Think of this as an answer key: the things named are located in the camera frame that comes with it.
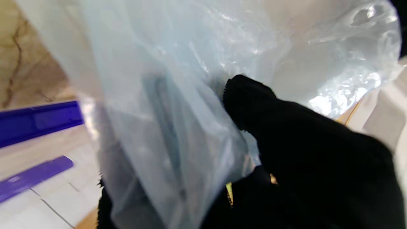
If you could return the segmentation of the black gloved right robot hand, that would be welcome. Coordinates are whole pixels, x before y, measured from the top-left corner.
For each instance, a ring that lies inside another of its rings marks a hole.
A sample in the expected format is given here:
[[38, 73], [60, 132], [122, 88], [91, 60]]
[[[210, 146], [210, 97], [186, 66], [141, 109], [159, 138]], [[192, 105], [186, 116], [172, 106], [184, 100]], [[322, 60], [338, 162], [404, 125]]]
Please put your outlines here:
[[202, 229], [405, 229], [392, 152], [244, 75], [223, 105], [261, 165], [218, 195]]

